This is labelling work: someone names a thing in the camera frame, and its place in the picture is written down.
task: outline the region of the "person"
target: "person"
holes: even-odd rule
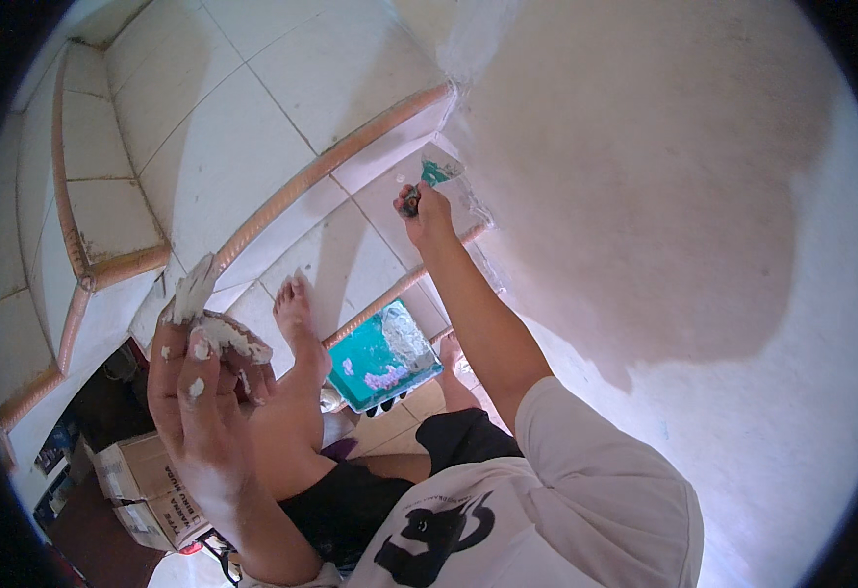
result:
[[[419,190],[406,232],[513,436],[443,376],[448,412],[417,431],[428,457],[320,455],[330,360],[300,277],[273,310],[295,358],[279,380],[212,349],[196,325],[159,321],[153,348],[175,351],[153,354],[152,417],[187,489],[239,551],[240,586],[693,586],[694,489],[564,388],[462,248],[445,196]],[[249,418],[234,391],[241,369],[258,405]]]

